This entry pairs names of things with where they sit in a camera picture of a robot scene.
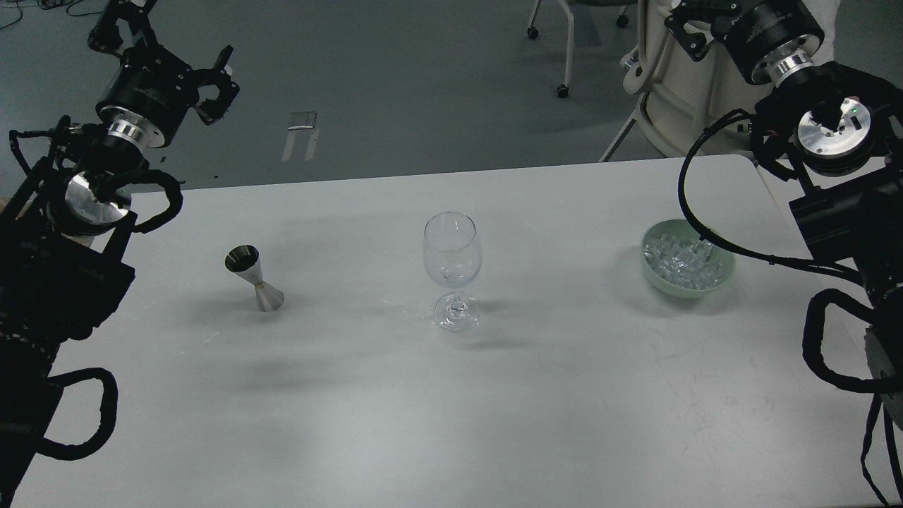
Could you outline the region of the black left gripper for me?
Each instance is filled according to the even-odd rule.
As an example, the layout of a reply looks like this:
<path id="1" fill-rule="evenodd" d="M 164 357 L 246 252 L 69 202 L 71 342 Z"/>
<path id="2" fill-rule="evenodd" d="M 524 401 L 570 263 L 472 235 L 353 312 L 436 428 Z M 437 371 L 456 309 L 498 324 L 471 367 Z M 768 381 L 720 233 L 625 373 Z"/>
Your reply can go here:
<path id="1" fill-rule="evenodd" d="M 201 122 L 215 124 L 229 110 L 240 87 L 229 68 L 234 48 L 226 45 L 211 68 L 191 68 L 162 46 L 150 25 L 157 1 L 109 1 L 87 36 L 88 48 L 100 54 L 121 55 L 116 76 L 95 107 L 99 119 L 111 123 L 126 111 L 152 124 L 150 147 L 168 147 L 195 103 L 195 90 L 215 87 L 217 95 L 193 106 Z M 125 49 L 120 23 L 131 35 Z"/>

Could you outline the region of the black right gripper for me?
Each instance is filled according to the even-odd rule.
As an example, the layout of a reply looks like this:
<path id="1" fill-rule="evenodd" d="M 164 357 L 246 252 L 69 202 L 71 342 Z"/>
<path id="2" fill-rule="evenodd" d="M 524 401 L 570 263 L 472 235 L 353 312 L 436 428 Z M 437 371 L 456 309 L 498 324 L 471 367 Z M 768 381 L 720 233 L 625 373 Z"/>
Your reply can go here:
<path id="1" fill-rule="evenodd" d="M 674 1 L 665 27 L 694 62 L 722 43 L 751 85 L 780 86 L 813 67 L 825 41 L 802 1 Z"/>

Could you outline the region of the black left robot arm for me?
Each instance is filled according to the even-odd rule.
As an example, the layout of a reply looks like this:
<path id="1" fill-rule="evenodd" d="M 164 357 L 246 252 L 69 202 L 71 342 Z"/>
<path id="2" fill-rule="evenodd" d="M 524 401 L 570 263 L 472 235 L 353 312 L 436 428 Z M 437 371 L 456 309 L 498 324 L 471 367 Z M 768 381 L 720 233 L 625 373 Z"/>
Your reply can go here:
<path id="1" fill-rule="evenodd" d="M 97 103 L 97 123 L 62 116 L 47 130 L 8 134 L 25 180 L 2 208 L 2 505 L 10 507 L 32 460 L 86 459 L 116 427 L 119 389 L 104 368 L 52 374 L 59 348 L 82 341 L 119 307 L 135 279 L 123 262 L 133 234 L 183 208 L 178 180 L 145 153 L 168 147 L 185 116 L 222 119 L 239 93 L 226 46 L 193 68 L 158 41 L 152 1 L 109 1 L 87 38 L 119 70 Z M 64 390 L 101 384 L 99 425 L 78 444 L 46 433 Z"/>

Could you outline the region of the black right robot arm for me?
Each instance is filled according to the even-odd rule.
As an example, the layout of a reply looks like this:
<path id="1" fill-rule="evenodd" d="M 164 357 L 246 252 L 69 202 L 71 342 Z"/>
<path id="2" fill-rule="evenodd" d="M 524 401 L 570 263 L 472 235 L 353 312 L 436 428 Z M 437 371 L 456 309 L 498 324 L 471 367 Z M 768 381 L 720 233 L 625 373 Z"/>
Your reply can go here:
<path id="1" fill-rule="evenodd" d="M 901 488 L 902 232 L 901 90 L 835 61 L 813 62 L 825 32 L 800 1 L 677 1 L 665 26 L 691 60 L 714 43 L 728 52 L 751 85 L 771 84 L 755 111 L 733 109 L 704 129 L 688 149 L 677 184 L 681 212 L 703 240 L 771 265 L 828 274 L 860 286 L 868 303 L 839 289 L 816 293 L 808 304 L 801 341 L 804 363 L 823 382 L 870 394 L 861 458 L 883 422 L 891 475 Z M 751 122 L 757 164 L 782 181 L 796 180 L 803 195 L 788 205 L 810 258 L 748 250 L 720 237 L 691 211 L 686 177 L 704 144 L 739 120 Z M 836 373 L 822 345 L 825 316 L 837 306 L 866 325 L 867 379 Z"/>

